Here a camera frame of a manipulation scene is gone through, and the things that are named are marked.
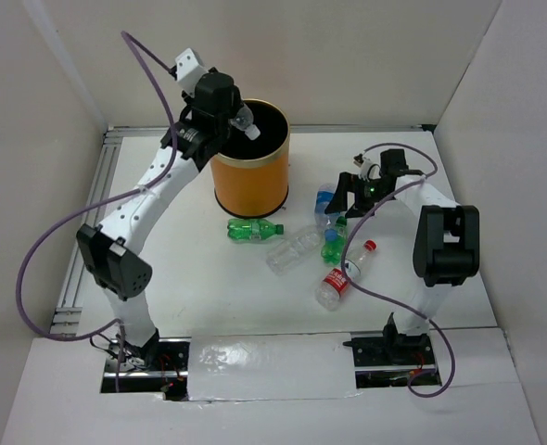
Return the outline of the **blue label plastic bottle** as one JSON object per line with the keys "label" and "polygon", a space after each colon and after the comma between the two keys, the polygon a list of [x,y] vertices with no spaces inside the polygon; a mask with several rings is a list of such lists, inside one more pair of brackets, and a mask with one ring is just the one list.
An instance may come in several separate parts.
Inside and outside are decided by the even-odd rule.
{"label": "blue label plastic bottle", "polygon": [[314,220],[317,227],[321,231],[324,231],[329,227],[333,227],[339,217],[338,213],[327,214],[325,212],[329,203],[333,199],[335,191],[336,186],[330,183],[321,185],[317,191],[314,207]]}

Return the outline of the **small green bottle blue cap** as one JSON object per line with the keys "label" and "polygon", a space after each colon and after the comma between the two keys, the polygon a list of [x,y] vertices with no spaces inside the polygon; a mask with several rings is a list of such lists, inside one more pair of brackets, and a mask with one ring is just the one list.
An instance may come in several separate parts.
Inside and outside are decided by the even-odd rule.
{"label": "small green bottle blue cap", "polygon": [[338,265],[347,239],[347,219],[339,216],[333,227],[324,231],[321,257],[325,263]]}

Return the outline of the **red label water bottle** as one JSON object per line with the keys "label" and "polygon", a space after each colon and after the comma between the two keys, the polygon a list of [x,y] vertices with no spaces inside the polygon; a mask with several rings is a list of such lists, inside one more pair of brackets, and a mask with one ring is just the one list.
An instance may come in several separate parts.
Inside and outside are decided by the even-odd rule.
{"label": "red label water bottle", "polygon": [[331,269],[317,287],[316,301],[326,310],[335,311],[349,290],[350,281],[358,280],[376,249],[377,244],[372,239],[366,240],[356,248],[351,248],[345,260]]}

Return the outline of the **clear crushed plastic bottle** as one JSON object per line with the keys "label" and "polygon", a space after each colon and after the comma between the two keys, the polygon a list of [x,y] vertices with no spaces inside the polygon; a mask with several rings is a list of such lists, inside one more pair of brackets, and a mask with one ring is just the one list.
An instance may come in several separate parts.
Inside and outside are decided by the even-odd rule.
{"label": "clear crushed plastic bottle", "polygon": [[247,104],[244,104],[229,122],[251,141],[256,140],[261,135],[260,129],[255,124],[253,112]]}

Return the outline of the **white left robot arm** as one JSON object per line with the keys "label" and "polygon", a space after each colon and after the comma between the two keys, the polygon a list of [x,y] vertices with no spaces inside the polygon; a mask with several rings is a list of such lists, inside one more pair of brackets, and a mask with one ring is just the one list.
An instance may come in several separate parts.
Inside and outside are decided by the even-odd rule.
{"label": "white left robot arm", "polygon": [[201,76],[185,102],[134,196],[99,225],[82,225],[76,235],[85,268],[121,322],[118,338],[126,357],[140,370],[156,365],[160,348],[145,294],[152,268],[139,255],[164,211],[230,139],[244,106],[234,79],[217,70]]}

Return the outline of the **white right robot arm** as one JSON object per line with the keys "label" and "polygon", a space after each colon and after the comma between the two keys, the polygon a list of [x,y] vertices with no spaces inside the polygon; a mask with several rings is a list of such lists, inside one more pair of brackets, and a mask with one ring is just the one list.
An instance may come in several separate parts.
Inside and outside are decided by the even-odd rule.
{"label": "white right robot arm", "polygon": [[427,182],[427,175],[409,167],[405,146],[383,145],[380,163],[363,153],[354,158],[357,173],[342,172],[324,212],[348,218],[365,216],[385,197],[397,199],[417,219],[413,243],[413,270],[422,284],[408,303],[389,317],[394,332],[383,338],[381,351],[392,363],[413,353],[411,337],[425,335],[440,305],[477,274],[479,269],[479,212],[444,196]]}

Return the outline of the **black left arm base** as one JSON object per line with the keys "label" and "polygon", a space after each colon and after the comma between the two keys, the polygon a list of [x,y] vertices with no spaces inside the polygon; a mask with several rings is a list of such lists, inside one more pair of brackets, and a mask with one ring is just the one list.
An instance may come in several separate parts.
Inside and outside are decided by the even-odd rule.
{"label": "black left arm base", "polygon": [[135,347],[121,339],[100,335],[105,341],[101,346],[89,340],[89,344],[101,351],[106,359],[103,381],[114,385],[118,380],[121,392],[134,391],[134,387],[148,387],[150,392],[169,391],[186,385],[190,340],[154,336],[149,345]]}

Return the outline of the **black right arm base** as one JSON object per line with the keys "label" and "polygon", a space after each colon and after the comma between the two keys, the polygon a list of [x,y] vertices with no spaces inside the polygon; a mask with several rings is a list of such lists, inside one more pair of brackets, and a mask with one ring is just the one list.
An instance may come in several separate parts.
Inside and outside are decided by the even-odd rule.
{"label": "black right arm base", "polygon": [[428,334],[407,336],[399,333],[392,315],[381,334],[352,337],[342,346],[351,350],[356,368],[422,369],[436,363]]}

